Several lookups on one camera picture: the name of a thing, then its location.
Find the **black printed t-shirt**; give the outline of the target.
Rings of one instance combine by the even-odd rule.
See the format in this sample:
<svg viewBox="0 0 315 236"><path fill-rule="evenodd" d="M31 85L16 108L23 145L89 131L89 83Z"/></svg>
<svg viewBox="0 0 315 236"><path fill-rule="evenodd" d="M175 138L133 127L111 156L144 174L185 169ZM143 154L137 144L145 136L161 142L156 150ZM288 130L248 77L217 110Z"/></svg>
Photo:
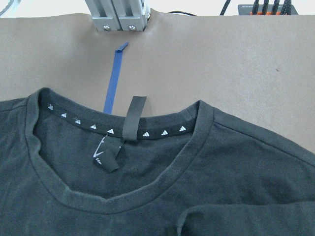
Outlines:
<svg viewBox="0 0 315 236"><path fill-rule="evenodd" d="M3 236L312 236L315 156L197 101L123 117L49 88L0 104Z"/></svg>

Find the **blue centre tape line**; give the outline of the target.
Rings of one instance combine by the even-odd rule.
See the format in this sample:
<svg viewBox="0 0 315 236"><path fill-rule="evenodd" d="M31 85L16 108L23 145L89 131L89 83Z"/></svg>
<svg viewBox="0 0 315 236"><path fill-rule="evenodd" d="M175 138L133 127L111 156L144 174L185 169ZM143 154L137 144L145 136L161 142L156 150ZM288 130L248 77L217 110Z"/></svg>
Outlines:
<svg viewBox="0 0 315 236"><path fill-rule="evenodd" d="M121 45L118 49L115 50L115 53L114 53L112 72L111 72L111 77L108 84L108 89L107 89L104 109L103 109L103 112L106 114L112 114L112 111L113 111L114 100L115 100L115 95L116 95L116 90L117 90L117 85L118 85L118 80L120 76L122 60L123 60L123 51L127 46L128 46L128 42Z"/></svg>

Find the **black usb hub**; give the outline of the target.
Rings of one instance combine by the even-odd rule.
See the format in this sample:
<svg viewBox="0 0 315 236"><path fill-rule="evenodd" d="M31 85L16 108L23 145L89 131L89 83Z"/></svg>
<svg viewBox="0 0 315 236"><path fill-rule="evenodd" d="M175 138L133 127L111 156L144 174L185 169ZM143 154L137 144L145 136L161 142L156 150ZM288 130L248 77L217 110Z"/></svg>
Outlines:
<svg viewBox="0 0 315 236"><path fill-rule="evenodd" d="M298 15L291 0L264 0L259 3L254 0L252 4L239 4L239 15Z"/></svg>

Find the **aluminium profile post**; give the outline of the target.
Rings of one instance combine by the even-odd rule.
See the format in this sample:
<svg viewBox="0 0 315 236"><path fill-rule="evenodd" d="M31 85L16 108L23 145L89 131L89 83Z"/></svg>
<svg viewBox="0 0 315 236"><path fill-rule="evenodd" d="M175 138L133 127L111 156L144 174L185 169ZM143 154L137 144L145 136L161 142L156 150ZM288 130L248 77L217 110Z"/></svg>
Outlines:
<svg viewBox="0 0 315 236"><path fill-rule="evenodd" d="M86 0L97 31L144 31L151 15L147 0Z"/></svg>

